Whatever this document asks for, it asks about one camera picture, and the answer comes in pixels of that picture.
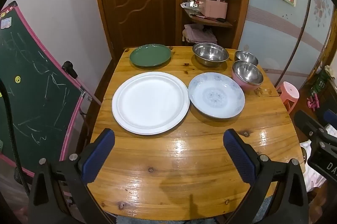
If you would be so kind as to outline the wooden table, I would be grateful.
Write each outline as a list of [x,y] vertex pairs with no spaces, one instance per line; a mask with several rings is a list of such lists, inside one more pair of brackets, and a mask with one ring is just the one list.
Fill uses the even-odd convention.
[[124,50],[114,70],[93,130],[115,133],[115,146],[89,189],[103,210],[152,220],[188,220],[234,211],[245,184],[223,146],[223,133],[235,129],[244,142],[274,161],[303,161],[299,140],[285,106],[269,78],[245,94],[238,117],[218,120],[190,107],[174,129],[138,136],[118,125],[111,100],[127,79],[142,73]]

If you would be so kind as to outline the green plate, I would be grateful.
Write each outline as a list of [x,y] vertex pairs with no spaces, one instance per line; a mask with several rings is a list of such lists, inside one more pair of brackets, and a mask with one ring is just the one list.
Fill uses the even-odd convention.
[[155,67],[171,59],[171,50],[162,44],[142,45],[130,54],[130,61],[138,67]]

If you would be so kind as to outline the pink toy dumbbells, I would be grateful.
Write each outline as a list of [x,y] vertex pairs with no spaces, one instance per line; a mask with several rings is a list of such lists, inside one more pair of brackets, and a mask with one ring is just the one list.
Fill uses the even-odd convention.
[[319,105],[319,99],[317,94],[313,94],[312,96],[307,98],[307,106],[312,110],[312,111],[316,111],[317,109],[320,108]]

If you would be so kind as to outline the small steel bowl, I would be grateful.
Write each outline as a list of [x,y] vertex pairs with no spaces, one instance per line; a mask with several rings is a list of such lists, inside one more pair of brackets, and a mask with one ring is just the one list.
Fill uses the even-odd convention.
[[249,51],[237,50],[234,54],[234,59],[235,61],[240,60],[251,63],[255,66],[258,65],[258,59]]

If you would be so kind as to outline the large steel bowl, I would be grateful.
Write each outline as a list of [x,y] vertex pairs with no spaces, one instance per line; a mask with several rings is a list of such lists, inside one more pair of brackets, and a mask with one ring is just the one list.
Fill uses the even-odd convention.
[[197,43],[193,46],[196,60],[207,67],[218,67],[229,59],[229,53],[214,43]]

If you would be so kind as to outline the green chalkboard pink frame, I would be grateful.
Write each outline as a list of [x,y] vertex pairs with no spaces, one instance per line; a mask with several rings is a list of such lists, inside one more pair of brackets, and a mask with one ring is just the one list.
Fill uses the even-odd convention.
[[13,1],[1,10],[1,80],[9,95],[23,171],[65,159],[80,106],[89,93],[41,43]]

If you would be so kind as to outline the blue floral shallow bowl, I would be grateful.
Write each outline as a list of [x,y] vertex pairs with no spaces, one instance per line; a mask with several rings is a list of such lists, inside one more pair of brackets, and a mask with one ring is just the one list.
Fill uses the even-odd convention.
[[189,98],[203,114],[216,119],[230,119],[241,113],[245,94],[230,77],[206,72],[195,76],[189,83]]

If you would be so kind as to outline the pink plastic stool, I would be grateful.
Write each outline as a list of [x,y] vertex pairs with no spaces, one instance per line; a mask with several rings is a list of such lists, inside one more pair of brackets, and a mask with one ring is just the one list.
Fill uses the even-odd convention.
[[291,83],[284,81],[277,86],[276,90],[286,110],[291,113],[299,100],[298,89]]

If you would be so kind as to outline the pink steel-lined bowl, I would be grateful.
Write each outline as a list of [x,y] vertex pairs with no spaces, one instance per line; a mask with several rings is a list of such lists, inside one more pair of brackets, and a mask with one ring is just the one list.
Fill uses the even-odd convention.
[[243,91],[253,91],[262,84],[264,77],[257,66],[237,60],[232,65],[232,79]]

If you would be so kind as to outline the large white plate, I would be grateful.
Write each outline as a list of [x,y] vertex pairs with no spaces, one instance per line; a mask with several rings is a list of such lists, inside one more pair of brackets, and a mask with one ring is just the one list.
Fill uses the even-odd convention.
[[186,85],[165,72],[145,72],[126,80],[111,102],[116,122],[136,135],[152,136],[177,126],[187,115]]

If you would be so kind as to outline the folded pink cloth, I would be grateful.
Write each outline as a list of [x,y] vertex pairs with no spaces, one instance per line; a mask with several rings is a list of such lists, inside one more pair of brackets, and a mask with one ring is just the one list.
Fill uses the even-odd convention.
[[186,24],[182,31],[182,40],[188,43],[217,43],[217,39],[211,29],[202,24]]

